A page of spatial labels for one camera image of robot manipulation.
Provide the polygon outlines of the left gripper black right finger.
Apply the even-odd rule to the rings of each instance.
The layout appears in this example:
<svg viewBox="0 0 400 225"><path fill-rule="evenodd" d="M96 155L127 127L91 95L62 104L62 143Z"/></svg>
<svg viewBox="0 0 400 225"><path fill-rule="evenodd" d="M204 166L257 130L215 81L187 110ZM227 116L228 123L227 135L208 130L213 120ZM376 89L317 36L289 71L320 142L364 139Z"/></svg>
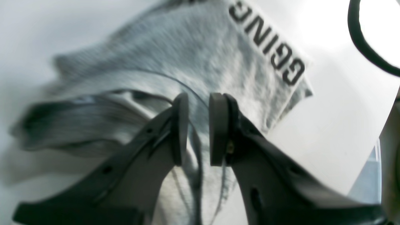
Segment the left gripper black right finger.
<svg viewBox="0 0 400 225"><path fill-rule="evenodd" d="M209 97L210 164L232 168L249 225L385 225L380 204L328 188L264 138L234 97Z"/></svg>

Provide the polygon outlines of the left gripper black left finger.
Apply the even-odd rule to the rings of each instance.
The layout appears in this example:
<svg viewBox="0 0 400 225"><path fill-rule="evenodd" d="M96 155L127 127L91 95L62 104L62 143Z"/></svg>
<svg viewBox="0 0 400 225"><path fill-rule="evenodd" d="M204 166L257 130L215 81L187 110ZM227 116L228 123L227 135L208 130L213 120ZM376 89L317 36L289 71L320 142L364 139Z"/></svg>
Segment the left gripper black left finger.
<svg viewBox="0 0 400 225"><path fill-rule="evenodd" d="M189 103L179 94L88 176L60 194L22 202L15 225L150 225L161 185L186 155Z"/></svg>

